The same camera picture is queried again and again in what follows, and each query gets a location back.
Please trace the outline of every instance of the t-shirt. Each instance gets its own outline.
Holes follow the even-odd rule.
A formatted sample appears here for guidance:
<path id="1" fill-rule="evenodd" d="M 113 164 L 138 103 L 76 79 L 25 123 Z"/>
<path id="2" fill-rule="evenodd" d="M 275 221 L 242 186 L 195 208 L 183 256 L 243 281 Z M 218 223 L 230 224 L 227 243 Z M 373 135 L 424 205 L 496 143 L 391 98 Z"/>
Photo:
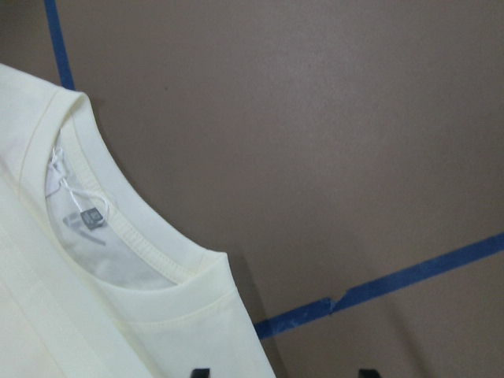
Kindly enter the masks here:
<path id="1" fill-rule="evenodd" d="M 0 65 L 0 376 L 271 378 L 227 254 L 124 178 L 87 96 Z"/>

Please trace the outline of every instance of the blue tape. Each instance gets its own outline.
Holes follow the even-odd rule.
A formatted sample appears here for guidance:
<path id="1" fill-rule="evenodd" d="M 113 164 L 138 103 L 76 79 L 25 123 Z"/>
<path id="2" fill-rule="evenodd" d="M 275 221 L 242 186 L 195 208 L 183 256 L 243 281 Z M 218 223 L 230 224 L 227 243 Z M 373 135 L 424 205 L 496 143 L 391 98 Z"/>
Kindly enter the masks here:
<path id="1" fill-rule="evenodd" d="M 44 0 L 44 4 L 46 6 L 47 23 L 49 24 L 50 38 L 53 42 L 54 56 L 56 57 L 57 71 L 60 75 L 61 85 L 74 91 L 76 88 L 73 84 L 72 71 L 70 71 L 69 57 L 66 54 L 56 2 L 55 0 Z"/>
<path id="2" fill-rule="evenodd" d="M 416 284 L 452 269 L 460 268 L 504 250 L 504 233 L 464 246 L 437 258 L 352 287 L 339 300 L 323 298 L 254 325 L 259 339 L 266 339 L 289 329 L 315 321 L 332 313 L 348 309 L 371 299 Z"/>

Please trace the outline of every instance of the tag string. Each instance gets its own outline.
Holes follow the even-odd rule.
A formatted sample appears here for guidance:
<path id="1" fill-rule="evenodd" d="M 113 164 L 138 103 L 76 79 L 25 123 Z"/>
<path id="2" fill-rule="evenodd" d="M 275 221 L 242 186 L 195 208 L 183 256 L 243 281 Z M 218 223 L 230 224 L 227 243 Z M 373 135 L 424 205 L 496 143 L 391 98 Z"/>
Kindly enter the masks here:
<path id="1" fill-rule="evenodd" d="M 79 195 L 80 197 L 83 198 L 97 198 L 103 202 L 103 205 L 105 207 L 105 214 L 103 214 L 103 220 L 101 223 L 104 223 L 105 219 L 109 215 L 109 209 L 110 209 L 109 202 L 103 195 L 99 193 L 93 191 L 81 191 L 80 189 L 76 189 L 70 186 L 69 182 L 66 180 L 68 173 L 65 168 L 65 165 L 63 164 L 63 149 L 61 147 L 53 147 L 53 154 L 52 158 L 50 159 L 50 165 L 54 168 L 54 170 L 56 170 L 61 175 L 61 178 L 59 180 L 60 184 L 67 191 L 69 191 L 73 203 L 75 203 L 77 209 L 79 209 L 81 213 L 84 211 L 84 209 L 79 204 L 79 201 L 77 201 L 76 195 Z"/>

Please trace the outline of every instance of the crew neck collar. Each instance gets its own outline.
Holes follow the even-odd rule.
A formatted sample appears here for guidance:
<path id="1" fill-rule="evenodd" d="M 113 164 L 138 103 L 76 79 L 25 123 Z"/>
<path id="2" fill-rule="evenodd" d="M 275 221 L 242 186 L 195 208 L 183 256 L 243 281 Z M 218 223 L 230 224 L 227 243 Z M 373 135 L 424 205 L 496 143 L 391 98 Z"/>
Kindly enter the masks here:
<path id="1" fill-rule="evenodd" d="M 109 189 L 125 191 L 131 206 L 138 206 L 144 215 L 152 217 L 157 224 L 162 224 L 162 234 L 169 237 L 170 247 L 178 246 L 173 259 L 174 266 L 167 268 L 176 275 L 176 286 L 148 291 L 117 287 L 91 276 L 68 256 L 51 226 L 45 197 L 47 162 L 60 132 L 67 146 L 72 149 L 67 156 L 73 159 L 72 164 L 79 166 L 79 174 L 87 185 L 100 184 L 100 176 L 109 175 L 113 178 L 113 184 L 107 187 L 104 195 L 107 195 Z M 100 169 L 97 169 L 96 163 L 92 166 L 93 163 L 88 161 L 89 156 L 83 151 L 82 145 L 88 149 L 92 146 L 91 152 L 100 158 Z M 197 312 L 235 291 L 227 254 L 203 248 L 181 235 L 159 217 L 129 185 L 106 149 L 89 99 L 83 93 L 62 88 L 54 92 L 31 136 L 17 190 L 21 201 L 28 205 L 44 232 L 60 247 L 60 252 L 72 265 L 74 272 L 103 295 L 114 309 L 120 310 L 120 315 L 114 311 L 119 321 L 150 323 L 174 320 Z M 199 266 L 195 266 L 195 259 L 199 261 Z"/>

